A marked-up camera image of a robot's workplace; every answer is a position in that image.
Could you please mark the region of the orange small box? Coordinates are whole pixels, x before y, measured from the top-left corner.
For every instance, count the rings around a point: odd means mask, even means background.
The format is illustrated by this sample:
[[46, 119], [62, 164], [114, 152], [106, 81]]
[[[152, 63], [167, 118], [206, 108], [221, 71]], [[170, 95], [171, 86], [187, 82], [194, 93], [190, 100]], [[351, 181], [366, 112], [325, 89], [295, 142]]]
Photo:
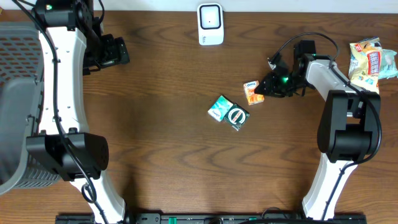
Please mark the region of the orange small box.
[[254, 90], [259, 85], [259, 81], [251, 81], [243, 84], [244, 93], [248, 101], [248, 105], [255, 105], [264, 101], [264, 96], [256, 94]]

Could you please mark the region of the dark green round-label packet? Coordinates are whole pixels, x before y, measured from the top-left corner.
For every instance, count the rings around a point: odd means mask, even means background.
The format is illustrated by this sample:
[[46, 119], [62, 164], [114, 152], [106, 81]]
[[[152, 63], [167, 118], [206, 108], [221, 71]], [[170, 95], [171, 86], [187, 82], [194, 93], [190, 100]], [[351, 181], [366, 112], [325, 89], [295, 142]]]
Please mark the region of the dark green round-label packet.
[[249, 117], [250, 114], [244, 108], [234, 104], [224, 116], [223, 121], [228, 123], [235, 130], [239, 131]]

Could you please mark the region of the light teal small packet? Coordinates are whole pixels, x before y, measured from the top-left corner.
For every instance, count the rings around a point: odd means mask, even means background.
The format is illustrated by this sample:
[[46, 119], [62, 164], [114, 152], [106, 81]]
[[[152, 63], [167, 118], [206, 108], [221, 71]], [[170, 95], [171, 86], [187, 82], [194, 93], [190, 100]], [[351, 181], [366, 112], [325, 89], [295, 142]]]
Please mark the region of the light teal small packet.
[[216, 121], [221, 122], [232, 107], [233, 103], [221, 95], [208, 110], [208, 114]]

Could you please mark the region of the yellow snack bag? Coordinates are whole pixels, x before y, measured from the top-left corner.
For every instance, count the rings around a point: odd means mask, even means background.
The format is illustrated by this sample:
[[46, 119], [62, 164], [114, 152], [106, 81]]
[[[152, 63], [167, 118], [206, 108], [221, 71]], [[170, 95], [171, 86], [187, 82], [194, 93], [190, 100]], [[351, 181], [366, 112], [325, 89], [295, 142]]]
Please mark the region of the yellow snack bag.
[[382, 47], [378, 37], [350, 43], [349, 79], [352, 84], [379, 94]]

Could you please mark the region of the teal snack packet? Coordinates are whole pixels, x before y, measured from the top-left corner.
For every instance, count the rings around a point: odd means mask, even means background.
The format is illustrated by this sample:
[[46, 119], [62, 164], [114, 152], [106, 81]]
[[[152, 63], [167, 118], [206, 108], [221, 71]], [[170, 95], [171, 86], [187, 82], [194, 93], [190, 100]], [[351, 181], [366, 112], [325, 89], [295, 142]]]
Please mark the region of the teal snack packet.
[[397, 52], [389, 49], [382, 50], [381, 70], [379, 72], [379, 79], [388, 79], [397, 77], [397, 66], [395, 56]]

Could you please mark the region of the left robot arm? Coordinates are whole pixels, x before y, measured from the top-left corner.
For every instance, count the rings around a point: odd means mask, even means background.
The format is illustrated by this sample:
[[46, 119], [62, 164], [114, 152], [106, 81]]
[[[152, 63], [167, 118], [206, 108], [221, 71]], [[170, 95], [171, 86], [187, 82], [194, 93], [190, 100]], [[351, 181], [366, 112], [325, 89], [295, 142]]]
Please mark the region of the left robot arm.
[[80, 191], [96, 223], [133, 223], [106, 171], [107, 140], [90, 133], [83, 103], [85, 75], [129, 63], [124, 39], [103, 32], [92, 1], [37, 1], [29, 18], [44, 60], [43, 112], [29, 154]]

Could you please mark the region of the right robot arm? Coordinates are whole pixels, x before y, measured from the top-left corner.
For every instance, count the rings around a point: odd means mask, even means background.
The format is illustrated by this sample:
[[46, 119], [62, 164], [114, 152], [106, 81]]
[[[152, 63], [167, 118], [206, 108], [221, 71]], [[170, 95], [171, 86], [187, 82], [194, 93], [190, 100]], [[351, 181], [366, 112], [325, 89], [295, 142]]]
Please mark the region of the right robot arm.
[[280, 53], [268, 59], [271, 72], [254, 90], [274, 98], [291, 97], [311, 88], [325, 101], [317, 131], [320, 163], [310, 190], [302, 200], [304, 215], [329, 221], [346, 181], [359, 166], [378, 152], [382, 138], [380, 97], [361, 90], [338, 69], [330, 55], [318, 54], [312, 40], [294, 45], [294, 67]]

